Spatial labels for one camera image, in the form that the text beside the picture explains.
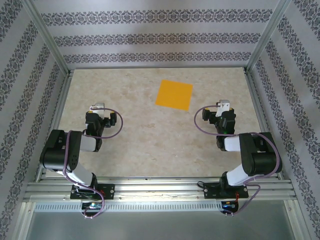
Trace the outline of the orange cloth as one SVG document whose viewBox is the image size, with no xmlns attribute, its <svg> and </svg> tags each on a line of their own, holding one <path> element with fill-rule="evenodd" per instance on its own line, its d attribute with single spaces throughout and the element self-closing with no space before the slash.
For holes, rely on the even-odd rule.
<svg viewBox="0 0 320 240">
<path fill-rule="evenodd" d="M 192 92 L 192 84 L 163 79 L 155 104 L 157 106 L 188 111 Z"/>
</svg>

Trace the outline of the grey metal panel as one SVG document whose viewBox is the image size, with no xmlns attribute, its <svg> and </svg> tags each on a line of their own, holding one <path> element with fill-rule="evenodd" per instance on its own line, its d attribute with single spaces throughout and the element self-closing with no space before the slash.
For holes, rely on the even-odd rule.
<svg viewBox="0 0 320 240">
<path fill-rule="evenodd" d="M 284 201 L 254 201 L 231 217 L 220 211 L 35 212 L 22 207 L 12 240 L 310 240 Z"/>
</svg>

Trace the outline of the aluminium side rail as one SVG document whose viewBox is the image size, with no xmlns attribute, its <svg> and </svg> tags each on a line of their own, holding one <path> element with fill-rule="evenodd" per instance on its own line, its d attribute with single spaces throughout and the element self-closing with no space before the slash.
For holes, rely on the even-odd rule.
<svg viewBox="0 0 320 240">
<path fill-rule="evenodd" d="M 38 135 L 37 144 L 33 153 L 33 166 L 35 170 L 33 178 L 30 180 L 32 182 L 39 182 L 42 178 L 43 168 L 40 166 L 40 155 L 50 132 L 59 128 L 72 74 L 73 70 L 69 71 L 66 76 L 60 77 L 59 81 L 56 81 L 49 98 L 49 103 L 45 105 L 45 115 L 42 118 L 43 121 L 40 129 L 41 133 Z"/>
<path fill-rule="evenodd" d="M 257 94 L 255 87 L 254 87 L 254 82 L 253 82 L 250 74 L 247 73 L 247 69 L 245 67 L 243 68 L 243 72 L 244 72 L 244 76 L 245 76 L 248 90 L 250 93 L 250 97 L 251 97 L 251 100 L 253 103 L 253 107 L 254 107 L 256 117 L 257 117 L 260 131 L 261 132 L 269 132 L 270 128 L 269 128 L 268 122 L 266 121 L 266 116 L 264 114 L 262 104 L 259 100 L 259 96 Z"/>
</svg>

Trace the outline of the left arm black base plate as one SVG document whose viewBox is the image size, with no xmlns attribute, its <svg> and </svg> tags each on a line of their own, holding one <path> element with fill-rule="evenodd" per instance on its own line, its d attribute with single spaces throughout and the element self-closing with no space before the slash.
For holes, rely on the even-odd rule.
<svg viewBox="0 0 320 240">
<path fill-rule="evenodd" d="M 114 193 L 115 193 L 114 184 L 98 183 L 97 186 L 95 186 L 94 188 L 103 195 L 103 198 L 105 200 L 114 199 Z M 90 189 L 72 185 L 71 192 L 70 192 L 70 199 L 99 201 L 101 200 L 101 196 Z"/>
</svg>

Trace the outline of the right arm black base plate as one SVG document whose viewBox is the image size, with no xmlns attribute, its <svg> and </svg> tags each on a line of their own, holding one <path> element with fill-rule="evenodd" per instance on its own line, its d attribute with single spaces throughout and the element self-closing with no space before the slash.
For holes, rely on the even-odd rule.
<svg viewBox="0 0 320 240">
<path fill-rule="evenodd" d="M 222 185 L 217 182 L 205 182 L 203 184 L 205 199 L 247 199 L 249 197 L 248 191 L 245 191 L 244 186 L 230 186 Z"/>
</svg>

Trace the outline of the aluminium corner post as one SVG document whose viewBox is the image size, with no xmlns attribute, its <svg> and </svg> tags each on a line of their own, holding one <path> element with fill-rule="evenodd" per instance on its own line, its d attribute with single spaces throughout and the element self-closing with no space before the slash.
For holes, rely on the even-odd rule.
<svg viewBox="0 0 320 240">
<path fill-rule="evenodd" d="M 265 29 L 262 31 L 261 37 L 258 40 L 256 47 L 254 48 L 247 64 L 244 67 L 244 71 L 247 75 L 249 75 L 254 68 L 265 46 L 269 42 L 273 32 L 275 31 L 277 25 L 279 24 L 281 18 L 283 17 L 285 11 L 292 1 L 293 0 L 279 0 L 279 2 L 277 3 L 268 23 L 266 24 Z"/>
<path fill-rule="evenodd" d="M 20 0 L 27 14 L 31 18 L 38 32 L 40 33 L 44 43 L 47 45 L 48 49 L 52 53 L 55 61 L 57 62 L 59 68 L 62 70 L 65 76 L 68 76 L 70 69 L 67 66 L 67 63 L 59 50 L 58 45 L 56 44 L 52 34 L 50 33 L 41 13 L 36 8 L 36 5 L 33 0 Z"/>
</svg>

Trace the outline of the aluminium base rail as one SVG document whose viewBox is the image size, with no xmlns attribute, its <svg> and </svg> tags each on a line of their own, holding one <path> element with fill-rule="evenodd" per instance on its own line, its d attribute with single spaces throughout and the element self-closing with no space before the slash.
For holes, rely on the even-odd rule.
<svg viewBox="0 0 320 240">
<path fill-rule="evenodd" d="M 99 177 L 98 182 L 114 184 L 116 202 L 178 202 L 203 201 L 204 191 L 198 182 L 218 183 L 217 177 Z M 255 200 L 296 200 L 297 195 L 290 180 L 277 176 L 258 179 L 250 187 L 253 195 L 260 185 Z M 45 177 L 30 182 L 22 198 L 23 202 L 62 202 L 70 200 L 72 184 L 63 177 Z"/>
</svg>

